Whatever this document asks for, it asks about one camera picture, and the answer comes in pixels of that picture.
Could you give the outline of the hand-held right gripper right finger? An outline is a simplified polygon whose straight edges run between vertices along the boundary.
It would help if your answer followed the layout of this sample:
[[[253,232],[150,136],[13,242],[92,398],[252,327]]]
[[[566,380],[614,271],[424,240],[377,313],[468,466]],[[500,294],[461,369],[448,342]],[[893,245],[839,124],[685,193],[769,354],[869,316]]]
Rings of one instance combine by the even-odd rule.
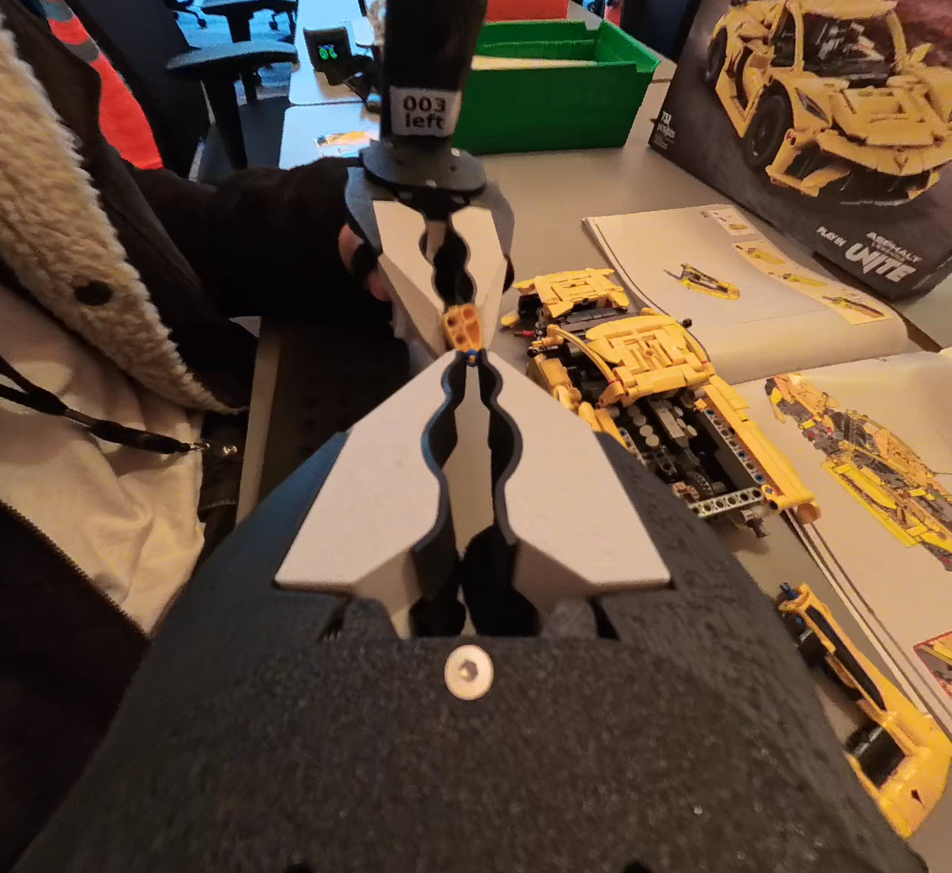
[[[506,585],[540,613],[666,586],[670,571],[609,460],[619,445],[492,352],[480,355],[480,393]]]

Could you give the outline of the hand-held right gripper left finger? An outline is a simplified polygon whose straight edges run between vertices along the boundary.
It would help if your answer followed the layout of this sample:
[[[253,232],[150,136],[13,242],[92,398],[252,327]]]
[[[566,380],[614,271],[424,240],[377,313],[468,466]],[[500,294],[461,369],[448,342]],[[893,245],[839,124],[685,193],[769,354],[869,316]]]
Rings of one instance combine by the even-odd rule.
[[[377,601],[417,636],[461,633],[445,474],[461,400],[462,355],[454,351],[351,427],[277,586]]]

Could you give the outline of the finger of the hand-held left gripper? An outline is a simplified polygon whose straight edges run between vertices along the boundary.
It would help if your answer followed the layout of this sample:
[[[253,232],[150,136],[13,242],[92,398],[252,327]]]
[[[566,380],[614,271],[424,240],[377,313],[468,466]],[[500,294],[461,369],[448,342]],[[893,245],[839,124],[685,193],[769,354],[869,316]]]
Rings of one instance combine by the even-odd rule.
[[[447,350],[446,304],[439,295],[433,264],[422,251],[426,222],[422,213],[393,200],[373,200],[379,237],[378,268],[390,293],[398,338],[427,358]]]
[[[485,208],[463,208],[452,213],[448,241],[448,308],[467,303],[476,306],[484,350],[500,323],[508,267],[492,212]]]

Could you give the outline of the yellow brick door panel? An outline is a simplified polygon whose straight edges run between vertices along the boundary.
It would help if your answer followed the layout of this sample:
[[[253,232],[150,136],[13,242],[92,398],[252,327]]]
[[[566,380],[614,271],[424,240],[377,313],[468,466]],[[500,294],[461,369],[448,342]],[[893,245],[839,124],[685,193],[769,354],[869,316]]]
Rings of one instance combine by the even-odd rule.
[[[443,329],[447,344],[463,354],[482,350],[482,324],[474,304],[453,305],[443,314]]]

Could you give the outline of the yellow brick car model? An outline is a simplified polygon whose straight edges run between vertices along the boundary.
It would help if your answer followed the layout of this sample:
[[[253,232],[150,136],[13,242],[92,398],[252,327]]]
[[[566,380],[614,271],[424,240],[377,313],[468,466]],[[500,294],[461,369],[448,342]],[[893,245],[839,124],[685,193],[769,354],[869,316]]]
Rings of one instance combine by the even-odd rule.
[[[516,282],[501,319],[528,341],[528,377],[612,437],[701,520],[757,537],[770,513],[804,524],[822,511],[792,462],[750,415],[682,321],[631,307],[612,269]]]

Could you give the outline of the yellow brick subassembly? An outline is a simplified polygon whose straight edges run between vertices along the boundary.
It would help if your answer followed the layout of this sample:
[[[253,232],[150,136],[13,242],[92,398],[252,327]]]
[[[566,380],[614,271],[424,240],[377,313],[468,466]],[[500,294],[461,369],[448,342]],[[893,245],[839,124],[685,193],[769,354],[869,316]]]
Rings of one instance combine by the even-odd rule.
[[[857,648],[808,584],[782,583],[776,608],[803,663],[862,715],[844,742],[845,758],[894,830],[910,839],[946,791],[950,739]]]

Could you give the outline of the person's left forearm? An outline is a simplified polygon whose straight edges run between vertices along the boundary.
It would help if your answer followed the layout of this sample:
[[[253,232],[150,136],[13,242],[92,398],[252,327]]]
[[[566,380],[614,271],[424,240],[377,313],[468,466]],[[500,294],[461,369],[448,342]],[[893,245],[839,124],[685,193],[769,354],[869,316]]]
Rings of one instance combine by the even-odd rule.
[[[354,165],[322,158],[291,170],[250,168],[215,185],[128,170],[225,317],[370,328],[387,324],[391,309],[341,255]]]

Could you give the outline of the grey desk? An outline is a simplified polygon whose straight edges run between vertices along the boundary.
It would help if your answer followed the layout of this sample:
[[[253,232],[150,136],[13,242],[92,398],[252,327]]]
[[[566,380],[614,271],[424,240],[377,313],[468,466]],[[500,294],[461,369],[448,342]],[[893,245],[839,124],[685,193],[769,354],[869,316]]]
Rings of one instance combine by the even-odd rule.
[[[292,107],[286,116],[280,165],[305,163],[315,152],[320,121],[348,117],[351,105],[327,99],[322,81],[306,74],[309,64],[304,28],[323,28],[331,21],[351,22],[344,2],[353,0],[299,0],[295,44],[302,58],[292,75]],[[511,259],[518,277],[539,272],[599,266],[601,254],[582,228],[588,216],[643,213],[717,201],[714,192],[673,168],[653,153],[646,141],[674,65],[662,59],[636,116],[625,147],[619,150],[515,153],[488,156],[490,178],[498,181],[516,217]],[[303,326],[281,325],[268,319],[255,369],[249,455],[244,464],[239,507],[244,518],[261,498],[291,474],[323,442],[325,435],[293,440],[291,386],[301,371],[315,365],[304,358],[298,342],[307,339]],[[745,530],[718,530],[744,568],[766,592],[775,594],[780,582],[810,582],[862,651],[882,665],[884,657],[850,616],[843,598],[817,567],[799,538],[779,519],[772,518],[769,536],[756,540]]]

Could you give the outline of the person's left hand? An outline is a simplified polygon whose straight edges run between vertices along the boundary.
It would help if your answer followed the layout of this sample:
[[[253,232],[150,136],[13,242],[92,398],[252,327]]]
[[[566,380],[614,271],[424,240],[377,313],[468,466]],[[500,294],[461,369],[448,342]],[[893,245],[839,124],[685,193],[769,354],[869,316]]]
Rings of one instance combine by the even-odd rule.
[[[338,249],[344,267],[358,286],[377,301],[390,304],[390,294],[374,248],[350,225],[345,224],[339,232]]]

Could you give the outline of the small black display device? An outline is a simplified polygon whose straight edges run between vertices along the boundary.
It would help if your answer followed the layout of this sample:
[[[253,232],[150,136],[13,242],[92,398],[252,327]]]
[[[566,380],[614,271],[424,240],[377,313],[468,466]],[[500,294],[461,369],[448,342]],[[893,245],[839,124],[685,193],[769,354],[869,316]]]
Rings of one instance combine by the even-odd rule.
[[[303,40],[315,73],[333,86],[342,85],[353,73],[353,54],[347,27],[305,28]]]

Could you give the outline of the black studded mat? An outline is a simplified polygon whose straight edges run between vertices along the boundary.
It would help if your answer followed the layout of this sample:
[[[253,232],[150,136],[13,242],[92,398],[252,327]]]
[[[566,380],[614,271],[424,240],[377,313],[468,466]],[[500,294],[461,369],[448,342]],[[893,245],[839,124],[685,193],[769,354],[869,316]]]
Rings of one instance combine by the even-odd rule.
[[[337,330],[268,320],[256,355],[240,514],[410,377],[408,347],[388,326]]]

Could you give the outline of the yellow printed leaflet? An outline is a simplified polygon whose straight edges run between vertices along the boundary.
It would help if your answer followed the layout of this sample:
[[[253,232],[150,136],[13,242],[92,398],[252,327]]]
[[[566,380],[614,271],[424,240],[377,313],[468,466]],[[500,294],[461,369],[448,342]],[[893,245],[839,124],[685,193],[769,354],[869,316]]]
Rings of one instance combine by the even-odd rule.
[[[377,140],[377,130],[357,129],[318,135],[314,144],[320,157],[356,158]]]

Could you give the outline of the green storage bin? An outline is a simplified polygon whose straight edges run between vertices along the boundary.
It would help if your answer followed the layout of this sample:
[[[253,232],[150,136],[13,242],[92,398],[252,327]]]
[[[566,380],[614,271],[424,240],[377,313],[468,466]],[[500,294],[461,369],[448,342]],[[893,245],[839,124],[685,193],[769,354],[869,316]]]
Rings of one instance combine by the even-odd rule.
[[[660,64],[609,21],[482,26],[454,146],[475,155],[621,148]]]

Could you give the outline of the open instruction booklet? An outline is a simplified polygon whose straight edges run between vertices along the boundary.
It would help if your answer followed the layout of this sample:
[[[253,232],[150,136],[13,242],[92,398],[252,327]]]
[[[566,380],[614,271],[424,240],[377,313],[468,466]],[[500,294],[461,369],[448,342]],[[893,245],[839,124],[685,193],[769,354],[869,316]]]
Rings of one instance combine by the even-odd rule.
[[[901,688],[950,730],[950,351],[729,205],[589,217],[637,303],[687,319],[819,519],[787,522]]]

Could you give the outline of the orange striped traffic cone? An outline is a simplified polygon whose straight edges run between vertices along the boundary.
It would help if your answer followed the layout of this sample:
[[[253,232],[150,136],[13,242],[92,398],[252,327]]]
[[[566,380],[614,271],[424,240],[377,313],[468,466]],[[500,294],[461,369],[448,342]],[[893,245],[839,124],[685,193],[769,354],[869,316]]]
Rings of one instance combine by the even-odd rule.
[[[56,39],[99,76],[101,92],[97,115],[107,142],[139,169],[162,168],[163,159],[149,121],[113,63],[65,0],[38,1]]]

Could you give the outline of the dark toy car set box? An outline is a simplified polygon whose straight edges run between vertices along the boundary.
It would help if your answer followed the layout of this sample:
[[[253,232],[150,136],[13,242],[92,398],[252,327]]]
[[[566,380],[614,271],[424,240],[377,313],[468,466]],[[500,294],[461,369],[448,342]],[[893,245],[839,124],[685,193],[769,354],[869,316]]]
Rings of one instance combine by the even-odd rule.
[[[951,0],[702,0],[650,148],[889,301],[951,265]]]

